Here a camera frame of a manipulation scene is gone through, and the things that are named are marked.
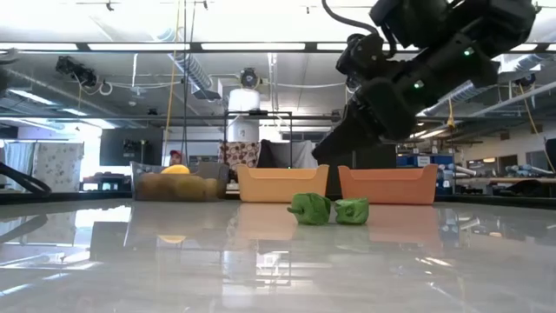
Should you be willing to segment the yellow plastic basket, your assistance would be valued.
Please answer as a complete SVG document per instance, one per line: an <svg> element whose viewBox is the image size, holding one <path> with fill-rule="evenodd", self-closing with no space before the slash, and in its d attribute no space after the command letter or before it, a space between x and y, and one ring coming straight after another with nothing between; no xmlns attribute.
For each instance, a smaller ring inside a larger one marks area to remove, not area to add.
<svg viewBox="0 0 556 313"><path fill-rule="evenodd" d="M327 189L329 166L316 169L236 167L240 199L247 203L290 203L298 193L324 196Z"/></svg>

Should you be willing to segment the silver ventilation duct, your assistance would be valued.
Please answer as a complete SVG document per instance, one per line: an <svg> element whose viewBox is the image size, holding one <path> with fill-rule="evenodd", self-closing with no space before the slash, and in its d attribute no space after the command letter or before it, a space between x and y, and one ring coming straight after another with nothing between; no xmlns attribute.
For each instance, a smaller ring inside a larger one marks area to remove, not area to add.
<svg viewBox="0 0 556 313"><path fill-rule="evenodd" d="M176 53L172 50L168 54L168 58L188 80L191 85L191 94L199 100L210 102L220 100L222 98L221 86L213 82L195 56L186 52L187 49L188 47L185 45L184 48L178 48Z"/></svg>
<svg viewBox="0 0 556 313"><path fill-rule="evenodd" d="M490 90L491 88L495 87L495 84L489 85L487 87L477 88L475 87L470 81L462 84L458 88L452 90L450 93L446 94L442 97L436 104L433 106L426 108L420 111L417 114L417 117L431 117L437 114L441 109L449 105L449 102L452 103L461 103L469 100L473 97L478 96L479 94Z"/></svg>

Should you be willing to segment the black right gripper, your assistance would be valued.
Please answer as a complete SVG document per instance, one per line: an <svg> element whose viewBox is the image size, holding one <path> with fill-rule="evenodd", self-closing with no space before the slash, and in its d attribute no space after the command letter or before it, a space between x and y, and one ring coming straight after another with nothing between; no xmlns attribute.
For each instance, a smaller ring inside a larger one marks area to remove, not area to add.
<svg viewBox="0 0 556 313"><path fill-rule="evenodd" d="M396 146L381 140L410 136L418 111L436 104L453 87L445 56L388 60L387 69L359 87L341 121L312 151L319 163L396 164Z"/></svg>

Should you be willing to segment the brown dotted cloth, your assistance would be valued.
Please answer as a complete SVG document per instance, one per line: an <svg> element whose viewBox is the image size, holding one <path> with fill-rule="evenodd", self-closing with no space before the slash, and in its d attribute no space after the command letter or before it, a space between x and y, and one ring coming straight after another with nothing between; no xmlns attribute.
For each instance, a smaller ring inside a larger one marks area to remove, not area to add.
<svg viewBox="0 0 556 313"><path fill-rule="evenodd" d="M236 173L239 164L255 168L258 164L260 150L260 142L220 142L218 162L226 164L232 173Z"/></svg>

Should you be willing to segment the black flat monitor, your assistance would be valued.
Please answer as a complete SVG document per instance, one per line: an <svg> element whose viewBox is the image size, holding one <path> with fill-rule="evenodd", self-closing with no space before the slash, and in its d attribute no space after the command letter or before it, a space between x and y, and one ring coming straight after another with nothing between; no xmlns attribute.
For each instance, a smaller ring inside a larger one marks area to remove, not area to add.
<svg viewBox="0 0 556 313"><path fill-rule="evenodd" d="M162 129L106 129L101 135L101 166L128 166L131 162L162 163Z"/></svg>

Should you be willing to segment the orange plastic basket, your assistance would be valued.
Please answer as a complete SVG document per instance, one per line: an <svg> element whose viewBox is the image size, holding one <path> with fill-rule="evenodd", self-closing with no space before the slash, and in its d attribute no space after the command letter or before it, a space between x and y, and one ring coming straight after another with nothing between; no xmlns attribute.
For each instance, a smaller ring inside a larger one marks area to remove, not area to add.
<svg viewBox="0 0 556 313"><path fill-rule="evenodd" d="M339 166L343 198L376 204L430 205L434 202L437 164L424 168L351 170Z"/></svg>

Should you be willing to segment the black metal rack frame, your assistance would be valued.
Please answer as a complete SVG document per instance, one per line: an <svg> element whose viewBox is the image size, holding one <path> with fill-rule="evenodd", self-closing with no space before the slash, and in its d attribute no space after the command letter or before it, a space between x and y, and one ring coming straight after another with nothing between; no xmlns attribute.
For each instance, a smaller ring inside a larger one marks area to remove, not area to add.
<svg viewBox="0 0 556 313"><path fill-rule="evenodd" d="M277 132L281 133L281 126L288 128L290 138L293 138L293 113L291 111L268 110L225 110L223 113L223 139L226 146L229 142L258 142L260 140L259 120L275 121Z"/></svg>

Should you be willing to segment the green toy bell pepper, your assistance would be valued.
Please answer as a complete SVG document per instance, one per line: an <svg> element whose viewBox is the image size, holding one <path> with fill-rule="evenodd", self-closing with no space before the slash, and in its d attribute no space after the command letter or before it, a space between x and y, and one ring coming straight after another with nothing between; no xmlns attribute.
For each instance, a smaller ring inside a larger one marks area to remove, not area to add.
<svg viewBox="0 0 556 313"><path fill-rule="evenodd" d="M366 198L349 198L334 203L335 221L339 224L361 225L369 215L369 202Z"/></svg>
<svg viewBox="0 0 556 313"><path fill-rule="evenodd" d="M293 214L299 224L323 225L328 223L331 201L316 193L299 193L293 196L287 211Z"/></svg>

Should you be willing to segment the dark low workbench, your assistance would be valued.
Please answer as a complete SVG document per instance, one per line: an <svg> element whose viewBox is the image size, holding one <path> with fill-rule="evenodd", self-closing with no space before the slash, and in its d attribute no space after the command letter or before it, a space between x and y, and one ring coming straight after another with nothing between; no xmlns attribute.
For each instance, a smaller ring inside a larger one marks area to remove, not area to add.
<svg viewBox="0 0 556 313"><path fill-rule="evenodd" d="M80 191L131 191L131 176L111 172L97 172L80 182Z"/></svg>

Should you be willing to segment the white floral curtain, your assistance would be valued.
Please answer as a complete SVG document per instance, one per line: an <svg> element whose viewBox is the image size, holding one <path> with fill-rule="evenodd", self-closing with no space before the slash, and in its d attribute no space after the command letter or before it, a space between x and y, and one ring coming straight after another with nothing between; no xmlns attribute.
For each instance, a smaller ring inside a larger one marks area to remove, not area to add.
<svg viewBox="0 0 556 313"><path fill-rule="evenodd" d="M32 176L53 193L77 192L83 155L83 143L37 143Z"/></svg>

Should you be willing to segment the black draped cloth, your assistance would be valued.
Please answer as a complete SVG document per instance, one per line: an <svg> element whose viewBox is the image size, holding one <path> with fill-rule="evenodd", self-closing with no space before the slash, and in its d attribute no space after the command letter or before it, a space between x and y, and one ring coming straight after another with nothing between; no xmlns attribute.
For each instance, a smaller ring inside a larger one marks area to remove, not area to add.
<svg viewBox="0 0 556 313"><path fill-rule="evenodd" d="M269 140L260 141L260 151L257 161L257 168L278 168L278 163L272 151L272 143Z"/></svg>

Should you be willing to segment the pale plain curtain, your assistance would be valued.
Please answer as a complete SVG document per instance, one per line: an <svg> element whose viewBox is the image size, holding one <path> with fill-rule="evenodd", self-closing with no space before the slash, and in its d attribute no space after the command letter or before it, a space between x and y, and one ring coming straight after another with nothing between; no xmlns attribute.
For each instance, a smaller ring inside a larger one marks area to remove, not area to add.
<svg viewBox="0 0 556 313"><path fill-rule="evenodd" d="M29 163L35 149L35 144L27 142L9 142L4 145L4 149L6 163Z"/></svg>

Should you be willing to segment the black round fan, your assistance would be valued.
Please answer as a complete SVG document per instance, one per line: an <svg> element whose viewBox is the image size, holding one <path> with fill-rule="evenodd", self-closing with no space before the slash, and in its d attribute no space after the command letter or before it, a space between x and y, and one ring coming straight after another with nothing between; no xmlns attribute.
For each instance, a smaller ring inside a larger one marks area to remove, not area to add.
<svg viewBox="0 0 556 313"><path fill-rule="evenodd" d="M244 68L240 74L240 85L243 89L254 90L261 83L255 68Z"/></svg>

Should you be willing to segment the white cylindrical tank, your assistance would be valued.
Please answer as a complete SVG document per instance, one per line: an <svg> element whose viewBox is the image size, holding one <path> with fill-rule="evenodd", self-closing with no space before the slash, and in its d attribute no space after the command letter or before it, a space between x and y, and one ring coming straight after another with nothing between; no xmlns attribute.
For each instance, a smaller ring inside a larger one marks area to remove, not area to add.
<svg viewBox="0 0 556 313"><path fill-rule="evenodd" d="M251 110L260 109L261 95L256 90L231 90L228 101L229 117L232 120L227 127L227 138L230 142L258 142L260 123L258 120L247 119Z"/></svg>

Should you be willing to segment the blue storage bins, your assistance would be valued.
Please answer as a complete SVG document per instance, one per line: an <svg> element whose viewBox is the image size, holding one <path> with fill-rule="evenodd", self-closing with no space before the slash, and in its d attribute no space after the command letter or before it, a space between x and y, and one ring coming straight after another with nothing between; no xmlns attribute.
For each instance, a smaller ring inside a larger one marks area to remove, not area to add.
<svg viewBox="0 0 556 313"><path fill-rule="evenodd" d="M398 168L421 168L429 164L448 165L453 163L453 157L450 155L432 154L432 155L416 155L416 154L399 154L396 157L396 166Z"/></svg>

